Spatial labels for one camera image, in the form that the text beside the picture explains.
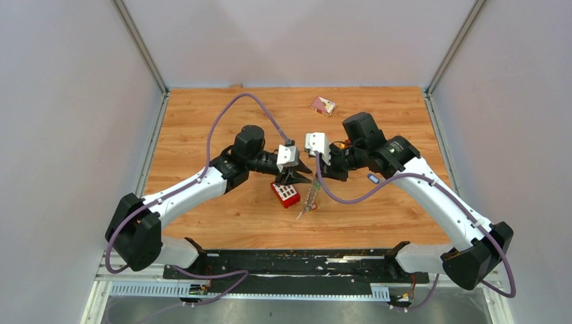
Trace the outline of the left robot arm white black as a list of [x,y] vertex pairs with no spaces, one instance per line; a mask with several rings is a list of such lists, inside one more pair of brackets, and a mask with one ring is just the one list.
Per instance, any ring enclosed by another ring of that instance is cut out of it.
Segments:
[[274,152],[264,149],[264,130],[246,125],[234,143],[212,159],[196,175],[156,194],[123,196],[105,232],[107,252],[114,250],[125,266],[114,269],[111,257],[105,262],[110,273],[126,269],[141,271],[153,263],[177,265],[191,279],[206,272],[206,260],[189,239],[174,239],[162,230],[178,217],[202,203],[222,196],[243,184],[251,172],[272,175],[278,185],[309,184],[311,169],[299,159],[294,141]]

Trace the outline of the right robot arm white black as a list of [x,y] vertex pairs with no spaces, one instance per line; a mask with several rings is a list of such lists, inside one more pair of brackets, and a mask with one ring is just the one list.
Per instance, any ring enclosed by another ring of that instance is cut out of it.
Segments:
[[329,189],[326,194],[338,203],[352,205],[395,184],[435,220],[450,240],[440,245],[400,242],[384,256],[389,279],[400,282],[417,272],[445,274],[460,288],[472,290],[478,284],[490,287],[486,277],[503,265],[509,279],[509,291],[504,295],[515,296],[515,279],[507,258],[514,232],[507,223],[493,223],[462,201],[410,141],[402,136],[387,138],[371,114],[352,115],[342,126],[347,135],[343,148],[322,132],[306,134],[305,151],[316,160],[319,182],[326,178],[344,182],[350,171],[365,167],[381,175],[383,181],[353,200],[339,198]]

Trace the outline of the large metal keyring with rings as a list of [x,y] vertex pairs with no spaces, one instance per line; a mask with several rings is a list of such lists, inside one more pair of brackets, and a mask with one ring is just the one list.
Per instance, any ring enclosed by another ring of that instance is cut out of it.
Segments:
[[302,215],[304,215],[305,213],[309,213],[317,208],[316,201],[320,189],[321,189],[321,183],[318,176],[316,175],[314,176],[314,179],[310,183],[306,200],[304,201],[302,210],[300,211],[296,219],[300,219]]

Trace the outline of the key with blue tag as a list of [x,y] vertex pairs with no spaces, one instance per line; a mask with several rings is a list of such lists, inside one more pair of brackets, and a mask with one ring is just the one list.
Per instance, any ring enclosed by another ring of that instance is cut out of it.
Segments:
[[376,184],[376,185],[380,183],[380,179],[379,179],[377,176],[375,176],[373,173],[369,173],[369,174],[367,175],[367,178],[368,178],[372,183],[374,183],[374,184]]

